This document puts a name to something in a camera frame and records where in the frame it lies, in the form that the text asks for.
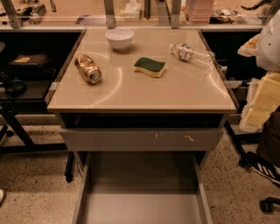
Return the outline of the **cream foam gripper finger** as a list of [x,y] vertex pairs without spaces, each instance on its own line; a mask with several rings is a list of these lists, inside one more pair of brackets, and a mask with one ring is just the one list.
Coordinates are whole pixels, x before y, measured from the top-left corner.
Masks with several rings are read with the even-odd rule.
[[246,101],[239,128],[249,133],[257,132],[280,106],[280,73],[267,72],[260,80],[253,78]]
[[248,40],[244,45],[242,45],[237,53],[244,57],[256,56],[256,46],[259,39],[259,34],[256,34],[253,38]]

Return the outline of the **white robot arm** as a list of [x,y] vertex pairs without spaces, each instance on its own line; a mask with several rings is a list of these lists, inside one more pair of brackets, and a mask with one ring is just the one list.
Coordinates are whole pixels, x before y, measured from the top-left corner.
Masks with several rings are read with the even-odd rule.
[[253,78],[249,83],[247,104],[239,123],[241,130],[255,132],[280,106],[280,10],[238,53],[244,57],[255,56],[257,66],[266,71],[260,80]]

